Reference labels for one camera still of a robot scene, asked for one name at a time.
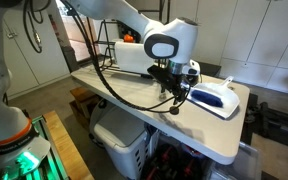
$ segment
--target white bin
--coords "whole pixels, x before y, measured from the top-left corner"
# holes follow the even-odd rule
[[[114,106],[95,124],[94,132],[104,144],[116,169],[126,178],[139,179],[146,159],[156,149],[159,133],[145,145],[144,121]]]

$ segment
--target black cable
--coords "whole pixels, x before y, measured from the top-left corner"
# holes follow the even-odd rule
[[[3,95],[3,102],[4,102],[6,105],[8,105],[8,97],[7,97],[7,94],[6,94],[6,93],[4,93],[4,95]]]
[[[33,17],[33,19],[34,19],[34,21],[35,21],[36,23],[42,24],[42,23],[44,22],[44,19],[43,19],[43,16],[42,16],[41,11],[44,10],[44,9],[46,9],[50,3],[51,3],[50,0],[48,0],[47,3],[46,3],[46,5],[45,5],[43,8],[41,8],[41,9],[39,9],[39,10],[37,10],[37,11],[34,11],[33,0],[30,0],[30,3],[29,3],[29,4],[30,4],[30,12],[32,13],[32,17]],[[38,20],[38,19],[36,18],[34,12],[39,12],[40,17],[41,17],[41,18],[40,18],[41,20]]]
[[[27,39],[29,40],[32,48],[34,49],[35,52],[37,53],[41,53],[42,52],[42,46],[41,46],[41,42],[40,42],[40,39],[38,37],[38,34],[34,28],[34,24],[33,24],[33,21],[32,21],[32,17],[28,11],[28,6],[29,6],[29,3],[31,2],[31,0],[25,0],[24,2],[24,7],[23,7],[23,25],[24,25],[24,30],[25,30],[25,34],[27,36]],[[29,14],[29,19],[30,19],[30,22],[31,22],[31,26],[32,26],[32,31],[33,31],[33,35],[35,37],[35,41],[38,45],[38,48],[35,47],[34,43],[33,43],[33,40],[30,36],[30,33],[28,31],[28,28],[27,28],[27,22],[26,22],[26,19],[27,19],[27,14]]]
[[[69,2],[67,2],[66,0],[61,0],[61,1],[62,1],[62,3],[63,3],[69,10],[72,10],[71,12],[73,12],[75,15],[77,14],[77,13],[76,13],[76,10],[74,9],[74,7],[73,7]],[[84,28],[80,27],[81,24],[79,24],[79,23],[77,23],[77,25],[78,25],[78,27],[79,27],[79,29],[80,29],[83,37],[87,37],[87,34],[85,34],[85,33],[86,33],[85,27],[84,27],[84,26],[83,26]],[[89,41],[90,41],[90,40],[89,40],[88,38],[85,38],[85,43],[86,43],[86,44],[89,44],[89,43],[90,43]],[[142,106],[138,106],[138,105],[135,105],[135,104],[133,104],[133,103],[130,103],[130,102],[128,102],[127,100],[125,100],[124,98],[122,98],[120,95],[118,95],[118,94],[113,90],[113,88],[108,84],[108,82],[106,81],[105,77],[103,76],[103,74],[102,74],[102,72],[101,72],[101,68],[100,68],[100,66],[99,66],[98,57],[95,55],[93,49],[90,48],[90,46],[88,46],[88,45],[87,45],[87,47],[88,47],[88,52],[89,52],[89,54],[90,54],[90,56],[91,56],[91,60],[92,60],[92,62],[93,62],[93,65],[94,65],[96,74],[98,75],[98,77],[100,78],[100,80],[102,81],[102,83],[103,83],[103,85],[106,87],[106,89],[107,89],[107,90],[112,94],[112,96],[114,96],[117,100],[119,100],[120,102],[122,102],[123,104],[125,104],[125,105],[127,105],[127,106],[129,106],[129,107],[131,107],[131,108],[134,108],[134,109],[137,109],[137,110],[141,110],[141,111],[149,111],[149,112],[153,112],[153,113],[169,113],[169,112],[171,112],[171,110],[167,110],[167,111],[155,111],[155,110],[152,110],[152,109],[153,109],[153,108],[156,108],[156,107],[158,107],[158,106],[160,106],[160,105],[162,105],[162,104],[164,104],[164,103],[166,103],[167,101],[169,101],[169,100],[171,100],[171,99],[174,99],[174,97],[166,100],[166,102],[162,102],[162,103],[159,103],[159,104],[157,104],[157,105],[155,105],[155,106],[152,106],[152,107],[150,107],[150,108],[146,108],[146,107],[142,107]],[[191,88],[191,87],[189,87],[189,90],[187,91],[187,93],[186,93],[186,95],[185,95],[185,99],[184,99],[178,106],[176,106],[176,108],[179,108],[179,107],[185,102],[185,100],[187,99],[187,96],[188,96],[188,94],[189,94],[190,88]]]
[[[78,18],[78,20],[79,20],[79,22],[80,22],[80,24],[81,24],[81,27],[82,27],[82,29],[83,29],[83,32],[84,32],[84,34],[85,34],[85,36],[87,37],[87,39],[89,39],[88,38],[88,35],[87,35],[87,31],[86,31],[86,29],[85,29],[85,26],[84,26],[84,24],[83,24],[83,21],[82,21],[82,19],[81,19],[81,17],[78,15],[78,13],[77,13],[77,11],[73,8],[73,6],[72,6],[72,9],[74,10],[74,12],[75,12],[75,16]]]
[[[91,35],[91,40],[92,40],[92,44],[93,44],[93,51],[96,52],[96,48],[94,46],[94,37],[93,37],[93,33],[92,33],[92,28],[91,28],[91,23],[90,23],[90,19],[88,17],[86,17],[87,20],[87,25],[88,25],[88,30],[90,32]]]

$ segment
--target green light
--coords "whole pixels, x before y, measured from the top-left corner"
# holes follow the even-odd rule
[[[5,174],[5,175],[3,176],[3,180],[8,180],[8,174]]]
[[[21,175],[28,174],[29,172],[35,170],[40,164],[39,159],[37,159],[31,152],[23,152],[18,158],[18,163],[21,165],[20,169]]]
[[[37,168],[37,166],[40,164],[40,161],[33,156],[33,154],[31,154],[30,152],[24,152],[23,154],[27,160],[29,160],[31,163],[29,163],[31,165],[31,170]]]
[[[38,170],[33,172],[33,177],[34,180],[41,180],[40,173],[38,172]]]

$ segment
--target hanging cable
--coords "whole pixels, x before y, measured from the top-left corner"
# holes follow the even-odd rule
[[[27,39],[29,40],[32,48],[37,53],[42,52],[42,41],[40,39],[39,34],[37,33],[37,31],[35,29],[34,23],[42,24],[44,22],[43,15],[41,12],[42,12],[42,10],[45,10],[50,5],[50,3],[51,3],[51,0],[48,0],[44,7],[40,8],[38,10],[34,10],[33,0],[25,0],[24,1],[24,6],[23,6],[24,30],[25,30],[25,34],[26,34]],[[34,12],[38,12],[40,14],[40,20],[38,20],[36,18]],[[31,33],[29,32],[28,27],[27,27],[27,16],[29,17],[29,22],[31,24],[32,35],[33,35],[35,43],[33,42],[32,38],[31,38]]]
[[[91,42],[90,42],[90,39],[88,38],[88,35],[87,35],[87,32],[85,30],[85,27],[83,26],[83,23],[77,13],[77,11],[74,9],[74,7],[69,3],[67,2],[66,0],[61,0],[61,2],[66,6],[66,8],[70,11],[70,15],[73,16],[73,19],[74,21],[76,22],[79,30],[81,31],[82,33],[82,36],[85,40],[85,43],[86,43],[86,46],[88,48],[88,52],[91,56],[91,60],[93,62],[93,65],[94,65],[94,68],[95,68],[95,71],[98,75],[98,77],[100,78],[100,80],[102,81],[103,85],[106,87],[106,89],[112,94],[112,96],[114,96],[117,100],[119,100],[120,102],[122,102],[123,104],[131,107],[131,108],[134,108],[134,109],[137,109],[137,110],[141,110],[141,111],[149,111],[149,112],[153,112],[153,113],[169,113],[171,112],[172,110],[165,110],[165,111],[158,111],[158,110],[152,110],[152,109],[155,109],[163,104],[165,104],[166,102],[174,99],[175,97],[171,97],[167,100],[165,100],[164,102],[162,103],[159,103],[155,106],[152,106],[152,107],[142,107],[142,106],[138,106],[138,105],[135,105],[131,102],[128,102],[127,100],[125,100],[124,98],[122,98],[119,94],[117,94],[113,88],[108,84],[108,82],[106,81],[105,77],[103,76],[102,72],[101,72],[101,69],[100,69],[100,65],[99,65],[99,62],[98,62],[98,57],[97,55],[94,53],[95,51],[93,50],[93,48],[91,47]],[[175,108],[179,108],[180,106],[183,105],[183,103],[185,102],[185,100],[187,99],[187,96],[190,92],[190,89],[191,87],[189,87],[188,91],[186,92],[185,94],[185,99],[178,105],[176,106]]]
[[[3,102],[4,102],[6,105],[8,105],[8,97],[7,97],[7,94],[6,94],[6,93],[4,93],[4,95],[3,95]]]

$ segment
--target gray floor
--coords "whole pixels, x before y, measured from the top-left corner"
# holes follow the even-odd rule
[[[26,95],[10,100],[11,106],[26,109],[31,117],[37,117],[55,110],[70,134],[77,149],[97,180],[124,179],[114,168],[105,150],[92,144],[88,132],[75,120],[69,102],[73,101],[70,90],[80,85],[72,78],[66,78]],[[268,102],[269,107],[288,113],[288,94],[249,86],[257,94],[258,102]]]

